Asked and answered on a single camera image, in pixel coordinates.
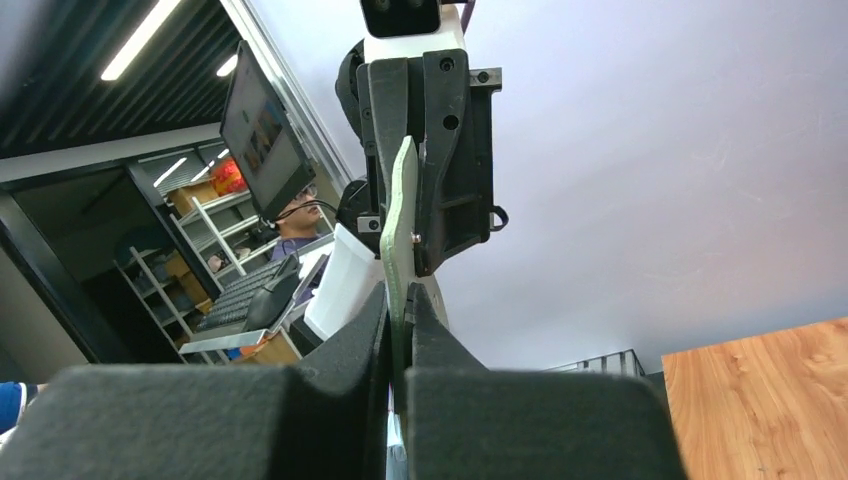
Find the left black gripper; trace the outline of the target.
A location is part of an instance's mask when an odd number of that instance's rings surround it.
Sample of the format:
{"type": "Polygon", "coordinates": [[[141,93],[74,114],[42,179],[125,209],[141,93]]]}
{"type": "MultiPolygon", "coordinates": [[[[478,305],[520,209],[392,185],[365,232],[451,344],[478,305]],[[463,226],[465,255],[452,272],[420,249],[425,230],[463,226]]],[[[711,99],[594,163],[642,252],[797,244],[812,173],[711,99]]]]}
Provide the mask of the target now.
{"type": "Polygon", "coordinates": [[[391,169],[409,135],[418,154],[415,268],[435,273],[445,259],[489,240],[492,218],[508,219],[494,202],[492,96],[498,68],[473,70],[460,48],[416,58],[364,63],[355,70],[355,127],[366,175],[354,183],[354,230],[371,249],[386,218],[391,169]]]}

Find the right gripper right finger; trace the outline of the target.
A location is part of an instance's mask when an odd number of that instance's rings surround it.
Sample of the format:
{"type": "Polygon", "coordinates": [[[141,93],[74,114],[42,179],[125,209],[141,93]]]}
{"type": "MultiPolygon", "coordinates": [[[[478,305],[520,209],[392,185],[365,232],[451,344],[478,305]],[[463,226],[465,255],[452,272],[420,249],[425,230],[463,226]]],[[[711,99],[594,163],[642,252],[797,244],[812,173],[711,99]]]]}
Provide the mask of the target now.
{"type": "Polygon", "coordinates": [[[645,380],[484,367],[409,289],[406,449],[414,479],[682,479],[670,416],[645,380]]]}

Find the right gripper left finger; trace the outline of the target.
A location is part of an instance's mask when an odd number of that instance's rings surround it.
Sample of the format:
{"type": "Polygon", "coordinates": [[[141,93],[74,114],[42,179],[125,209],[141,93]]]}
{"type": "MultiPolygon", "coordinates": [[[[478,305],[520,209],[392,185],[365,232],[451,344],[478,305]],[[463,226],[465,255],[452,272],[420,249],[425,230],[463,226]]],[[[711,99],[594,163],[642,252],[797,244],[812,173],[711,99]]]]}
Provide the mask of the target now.
{"type": "Polygon", "coordinates": [[[1,450],[5,479],[381,479],[387,306],[289,366],[69,368],[1,450]]]}

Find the green card holder wallet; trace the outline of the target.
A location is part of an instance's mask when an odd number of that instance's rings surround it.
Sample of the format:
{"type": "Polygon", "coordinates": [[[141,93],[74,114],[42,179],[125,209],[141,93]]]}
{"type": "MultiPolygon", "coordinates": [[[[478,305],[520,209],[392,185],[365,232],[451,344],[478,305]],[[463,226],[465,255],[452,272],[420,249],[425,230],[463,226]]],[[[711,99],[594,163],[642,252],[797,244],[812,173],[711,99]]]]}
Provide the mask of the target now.
{"type": "Polygon", "coordinates": [[[415,277],[413,228],[418,188],[418,154],[414,139],[407,135],[399,143],[387,189],[387,211],[380,237],[392,346],[392,390],[400,432],[412,463],[409,439],[408,400],[405,372],[411,365],[412,328],[406,322],[410,282],[415,277]]]}

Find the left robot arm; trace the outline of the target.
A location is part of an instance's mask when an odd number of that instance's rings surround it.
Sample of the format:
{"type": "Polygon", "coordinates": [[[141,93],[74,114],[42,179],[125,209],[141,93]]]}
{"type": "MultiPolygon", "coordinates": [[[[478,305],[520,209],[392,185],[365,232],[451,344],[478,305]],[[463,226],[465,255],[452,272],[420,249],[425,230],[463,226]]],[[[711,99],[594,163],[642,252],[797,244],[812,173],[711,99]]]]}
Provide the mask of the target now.
{"type": "Polygon", "coordinates": [[[344,57],[335,83],[366,173],[344,190],[334,249],[304,324],[327,340],[387,271],[432,284],[449,258],[486,242],[508,214],[494,200],[492,98],[498,67],[473,69],[461,48],[368,60],[344,57]]]}

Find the person arm striped sleeve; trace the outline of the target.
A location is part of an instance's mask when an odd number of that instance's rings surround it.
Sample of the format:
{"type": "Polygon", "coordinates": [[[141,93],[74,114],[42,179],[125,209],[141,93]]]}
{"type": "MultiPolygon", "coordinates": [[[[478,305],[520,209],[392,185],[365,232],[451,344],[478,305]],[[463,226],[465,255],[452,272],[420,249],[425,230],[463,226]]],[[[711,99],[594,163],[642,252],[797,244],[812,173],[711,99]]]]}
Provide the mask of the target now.
{"type": "Polygon", "coordinates": [[[47,388],[46,383],[1,383],[1,436],[11,432],[33,400],[47,388]]]}

